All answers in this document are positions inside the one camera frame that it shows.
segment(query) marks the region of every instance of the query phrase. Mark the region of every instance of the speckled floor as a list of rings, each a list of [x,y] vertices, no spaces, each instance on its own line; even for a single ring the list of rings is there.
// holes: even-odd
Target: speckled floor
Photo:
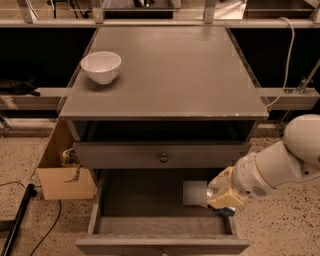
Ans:
[[[278,141],[275,132],[259,129],[252,138],[252,151],[258,152]],[[0,183],[20,181],[27,185],[38,165],[48,138],[0,138]],[[37,175],[32,183],[38,185]],[[0,187],[0,219],[13,219],[24,189],[12,184]],[[290,185],[263,201],[249,202],[233,217],[239,238],[251,246],[241,256],[319,255],[320,180]],[[92,200],[62,201],[60,219],[34,255],[83,255],[75,246],[86,236]],[[31,199],[13,248],[14,256],[30,255],[49,230],[58,214],[57,201],[44,201],[41,193]],[[0,232],[0,249],[6,233]]]

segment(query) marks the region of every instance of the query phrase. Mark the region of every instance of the white bowl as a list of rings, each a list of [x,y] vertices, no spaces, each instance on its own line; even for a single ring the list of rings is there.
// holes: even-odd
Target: white bowl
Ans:
[[[81,60],[81,67],[87,76],[99,83],[109,84],[120,73],[121,58],[114,52],[95,52]]]

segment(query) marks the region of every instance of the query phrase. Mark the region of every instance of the black cable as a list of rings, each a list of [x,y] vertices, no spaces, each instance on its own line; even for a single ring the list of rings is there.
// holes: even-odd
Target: black cable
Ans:
[[[0,187],[1,186],[5,186],[5,185],[10,185],[10,184],[13,184],[13,183],[17,183],[19,184],[20,186],[22,186],[24,189],[27,189],[25,185],[23,185],[21,182],[19,181],[10,181],[10,182],[7,182],[7,183],[3,183],[3,184],[0,184]]]
[[[50,234],[50,232],[52,231],[52,229],[54,228],[54,226],[57,224],[59,218],[60,218],[60,214],[61,214],[61,201],[59,200],[59,213],[58,216],[55,220],[55,222],[53,223],[52,227],[49,229],[49,231],[47,232],[47,234],[40,240],[40,242],[37,244],[37,246],[33,249],[33,251],[31,252],[30,256],[32,256],[34,254],[34,252],[38,249],[39,245],[43,242],[43,240]]]

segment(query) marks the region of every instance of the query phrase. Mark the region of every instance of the wire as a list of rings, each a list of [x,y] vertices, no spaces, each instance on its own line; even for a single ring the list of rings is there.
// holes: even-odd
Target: wire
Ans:
[[[292,51],[292,46],[293,46],[293,42],[294,42],[294,38],[295,38],[295,32],[294,32],[294,28],[292,23],[290,22],[289,19],[285,18],[285,17],[280,17],[280,20],[287,22],[291,28],[291,32],[292,32],[292,36],[291,36],[291,43],[290,43],[290,47],[289,47],[289,51],[288,51],[288,57],[287,57],[287,63],[286,63],[286,73],[285,73],[285,77],[284,77],[284,82],[283,82],[283,86],[282,89],[284,90],[286,88],[287,85],[287,80],[288,80],[288,73],[289,73],[289,63],[290,63],[290,58],[291,58],[291,51]],[[265,105],[266,107],[271,107],[274,103],[276,103],[281,97],[281,93],[279,94],[279,96],[271,103],[269,103],[268,105]]]
[[[36,171],[37,171],[37,169],[34,169],[33,173],[31,174],[31,176],[29,178],[30,181],[32,180],[32,177],[36,174]]]
[[[20,186],[22,186],[24,189],[27,189],[25,185],[23,185],[21,182],[19,181],[10,181],[10,182],[7,182],[7,183],[3,183],[3,184],[0,184],[0,187],[1,186],[5,186],[5,185],[10,185],[10,184],[13,184],[13,183],[17,183],[19,184]]]
[[[50,232],[52,231],[52,229],[55,227],[55,225],[57,224],[59,218],[60,218],[60,214],[61,214],[61,200],[58,201],[59,202],[59,213],[58,216],[56,218],[56,220],[54,221],[52,227],[49,229],[49,231],[47,232],[47,234],[40,240],[40,242],[37,244],[37,246],[33,249],[33,251],[31,252],[30,256],[32,256],[35,251],[38,249],[38,247],[40,246],[40,244],[43,242],[44,239],[46,239],[46,237],[50,234]]]

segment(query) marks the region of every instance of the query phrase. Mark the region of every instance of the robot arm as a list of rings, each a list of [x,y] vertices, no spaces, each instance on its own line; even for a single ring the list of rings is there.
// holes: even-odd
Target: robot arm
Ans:
[[[263,199],[286,183],[320,177],[320,115],[292,120],[278,143],[241,158],[208,185],[208,205],[237,207],[248,198]]]

